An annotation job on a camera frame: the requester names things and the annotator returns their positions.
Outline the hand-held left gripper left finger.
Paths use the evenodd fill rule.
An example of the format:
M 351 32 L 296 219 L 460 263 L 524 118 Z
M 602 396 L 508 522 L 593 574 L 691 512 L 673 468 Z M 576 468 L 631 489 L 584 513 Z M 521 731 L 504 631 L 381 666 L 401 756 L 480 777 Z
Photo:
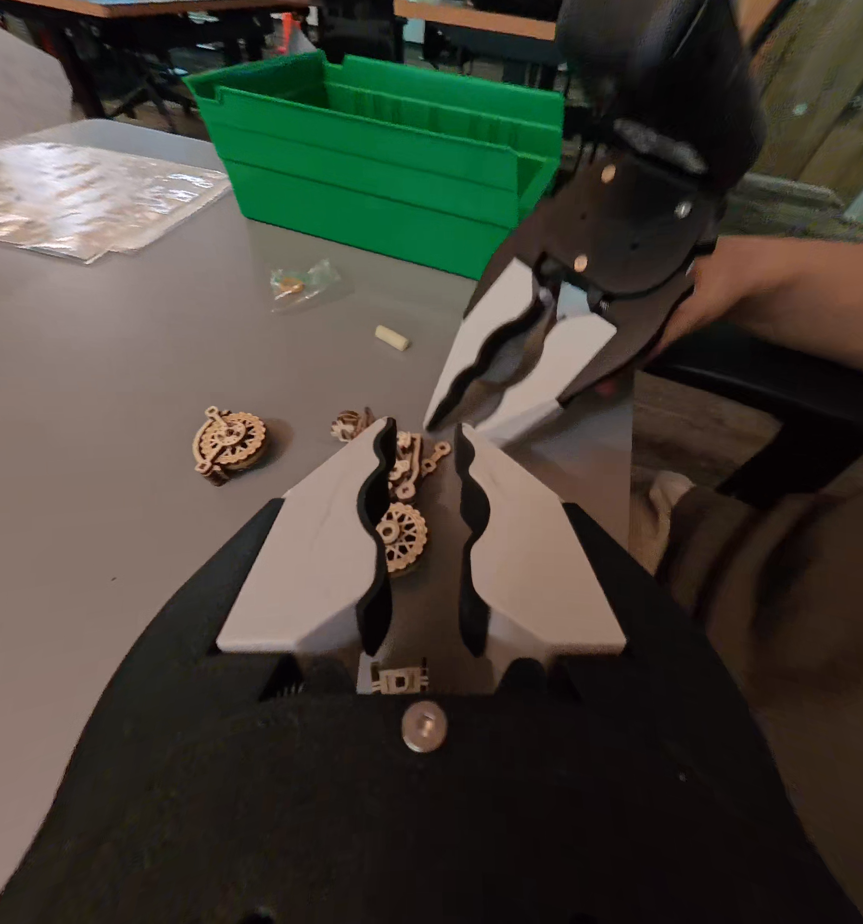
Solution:
M 379 651 L 393 604 L 377 530 L 397 424 L 381 418 L 281 499 L 216 640 L 222 653 Z

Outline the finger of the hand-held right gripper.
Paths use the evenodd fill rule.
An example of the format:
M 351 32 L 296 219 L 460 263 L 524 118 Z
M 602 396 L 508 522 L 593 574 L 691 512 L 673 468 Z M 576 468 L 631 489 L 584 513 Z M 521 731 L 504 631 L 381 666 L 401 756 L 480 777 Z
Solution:
M 487 374 L 505 347 L 526 337 L 547 305 L 532 267 L 513 258 L 463 318 L 432 392 L 423 427 L 436 431 Z
M 511 445 L 561 411 L 560 396 L 617 332 L 598 314 L 559 320 L 544 340 L 541 355 L 510 385 L 494 410 L 474 430 L 494 445 Z

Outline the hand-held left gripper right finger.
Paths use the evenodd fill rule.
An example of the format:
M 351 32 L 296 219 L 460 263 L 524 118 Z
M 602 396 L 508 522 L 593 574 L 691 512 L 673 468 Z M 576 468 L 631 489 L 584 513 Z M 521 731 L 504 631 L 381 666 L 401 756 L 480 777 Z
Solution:
M 489 661 L 619 655 L 626 644 L 566 505 L 469 424 L 454 448 L 461 557 L 458 625 Z

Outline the wooden gear mechanism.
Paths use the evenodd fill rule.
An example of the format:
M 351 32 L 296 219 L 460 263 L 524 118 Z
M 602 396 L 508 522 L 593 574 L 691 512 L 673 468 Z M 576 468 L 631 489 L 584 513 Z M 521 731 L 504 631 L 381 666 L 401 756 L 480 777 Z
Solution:
M 423 438 L 408 431 L 396 436 L 395 459 L 387 475 L 390 504 L 377 527 L 392 577 L 414 568 L 428 541 L 425 518 L 414 505 L 424 476 Z

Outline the person's right forearm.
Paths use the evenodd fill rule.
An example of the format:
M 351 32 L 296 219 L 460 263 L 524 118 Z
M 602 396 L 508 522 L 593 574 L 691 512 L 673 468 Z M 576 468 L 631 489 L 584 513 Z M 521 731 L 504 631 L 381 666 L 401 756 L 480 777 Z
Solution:
M 772 242 L 747 324 L 776 345 L 863 372 L 863 244 Z

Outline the grey desk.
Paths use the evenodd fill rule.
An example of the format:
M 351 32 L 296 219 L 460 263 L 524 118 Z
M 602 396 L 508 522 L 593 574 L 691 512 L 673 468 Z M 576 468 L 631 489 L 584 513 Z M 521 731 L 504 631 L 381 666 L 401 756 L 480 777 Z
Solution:
M 322 259 L 339 287 L 274 311 L 271 271 Z M 247 221 L 232 193 L 89 265 L 0 244 L 0 891 L 152 618 L 341 449 L 339 411 L 423 423 L 474 286 Z M 268 433 L 220 487 L 191 449 L 209 406 Z

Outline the person's right hand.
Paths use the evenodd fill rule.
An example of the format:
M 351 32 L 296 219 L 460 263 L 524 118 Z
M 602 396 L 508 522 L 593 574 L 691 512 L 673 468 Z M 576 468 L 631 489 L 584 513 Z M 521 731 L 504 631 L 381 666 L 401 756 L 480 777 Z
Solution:
M 726 317 L 743 301 L 768 291 L 768 254 L 763 237 L 722 237 L 713 253 L 691 271 L 693 289 L 669 318 L 647 360 L 676 341 Z

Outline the round wooden gear assembly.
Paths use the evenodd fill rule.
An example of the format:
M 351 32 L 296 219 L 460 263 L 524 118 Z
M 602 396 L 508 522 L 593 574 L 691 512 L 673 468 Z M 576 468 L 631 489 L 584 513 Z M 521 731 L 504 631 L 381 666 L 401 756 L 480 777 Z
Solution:
M 261 418 L 248 412 L 209 406 L 204 416 L 192 440 L 194 470 L 220 487 L 261 460 L 267 449 L 267 428 Z

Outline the pale wooden ladder-shaped piece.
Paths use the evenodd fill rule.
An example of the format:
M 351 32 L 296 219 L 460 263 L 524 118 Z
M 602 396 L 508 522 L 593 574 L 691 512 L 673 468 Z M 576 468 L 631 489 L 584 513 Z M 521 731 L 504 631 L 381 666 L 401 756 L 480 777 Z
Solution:
M 405 667 L 384 668 L 363 656 L 358 664 L 357 692 L 361 695 L 417 696 L 429 689 L 428 661 Z

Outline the green plastic bin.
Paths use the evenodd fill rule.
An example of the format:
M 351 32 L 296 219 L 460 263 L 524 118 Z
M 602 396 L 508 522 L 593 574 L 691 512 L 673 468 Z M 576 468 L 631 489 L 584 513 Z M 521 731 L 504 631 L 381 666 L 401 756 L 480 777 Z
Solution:
M 321 51 L 184 82 L 246 218 L 474 280 L 561 163 L 553 90 Z

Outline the small clear plastic bag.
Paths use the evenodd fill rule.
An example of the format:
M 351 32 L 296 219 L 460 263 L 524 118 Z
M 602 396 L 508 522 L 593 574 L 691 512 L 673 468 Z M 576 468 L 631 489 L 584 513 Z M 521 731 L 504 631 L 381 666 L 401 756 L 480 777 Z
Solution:
M 277 268 L 269 285 L 274 311 L 282 313 L 309 306 L 310 302 L 339 287 L 342 277 L 330 260 L 322 259 L 310 268 Z

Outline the light wooden panel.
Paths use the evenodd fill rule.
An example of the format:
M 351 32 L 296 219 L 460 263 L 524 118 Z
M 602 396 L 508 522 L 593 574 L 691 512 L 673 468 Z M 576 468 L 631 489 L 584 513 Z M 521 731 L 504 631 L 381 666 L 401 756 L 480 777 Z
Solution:
M 749 229 L 863 238 L 863 1 L 738 2 L 768 136 Z

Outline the person's leg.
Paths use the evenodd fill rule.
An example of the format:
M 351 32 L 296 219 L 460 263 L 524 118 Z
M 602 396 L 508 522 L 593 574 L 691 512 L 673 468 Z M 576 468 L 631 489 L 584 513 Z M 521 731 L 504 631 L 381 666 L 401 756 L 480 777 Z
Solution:
M 863 915 L 863 488 L 764 510 L 639 468 L 628 548 L 705 630 Z

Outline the black office chair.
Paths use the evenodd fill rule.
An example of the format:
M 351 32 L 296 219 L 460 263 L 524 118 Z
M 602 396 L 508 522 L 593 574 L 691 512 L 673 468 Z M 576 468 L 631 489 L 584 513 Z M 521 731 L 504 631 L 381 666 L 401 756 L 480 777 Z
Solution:
M 315 46 L 331 64 L 348 55 L 402 64 L 406 20 L 394 14 L 393 1 L 313 2 L 317 15 Z

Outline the clear plastic sheets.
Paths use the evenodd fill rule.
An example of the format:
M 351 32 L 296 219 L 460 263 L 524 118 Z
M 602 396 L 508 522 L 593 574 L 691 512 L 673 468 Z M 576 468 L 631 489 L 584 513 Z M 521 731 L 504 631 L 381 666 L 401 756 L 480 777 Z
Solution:
M 0 243 L 92 263 L 139 251 L 230 188 L 218 170 L 88 146 L 0 145 Z

